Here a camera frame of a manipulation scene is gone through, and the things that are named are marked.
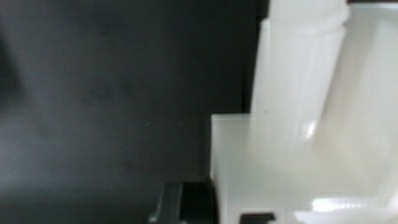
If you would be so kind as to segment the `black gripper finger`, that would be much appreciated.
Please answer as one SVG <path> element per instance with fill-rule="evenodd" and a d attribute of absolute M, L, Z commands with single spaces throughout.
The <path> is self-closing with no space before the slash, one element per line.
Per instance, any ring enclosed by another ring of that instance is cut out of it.
<path fill-rule="evenodd" d="M 148 224 L 219 224 L 216 188 L 209 181 L 166 184 Z"/>

